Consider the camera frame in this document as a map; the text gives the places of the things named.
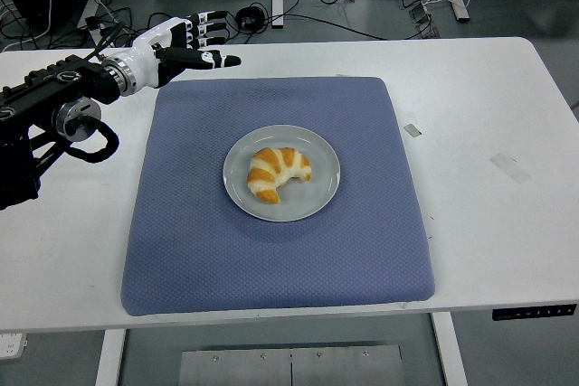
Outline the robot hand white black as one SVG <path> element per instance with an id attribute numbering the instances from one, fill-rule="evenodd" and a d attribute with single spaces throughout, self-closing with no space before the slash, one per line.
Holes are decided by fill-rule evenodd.
<path id="1" fill-rule="evenodd" d="M 141 34 L 123 56 L 130 72 L 128 87 L 133 93 L 160 88 L 186 70 L 206 71 L 239 66 L 239 57 L 216 50 L 223 37 L 208 33 L 226 27 L 225 11 L 209 11 L 173 17 Z"/>

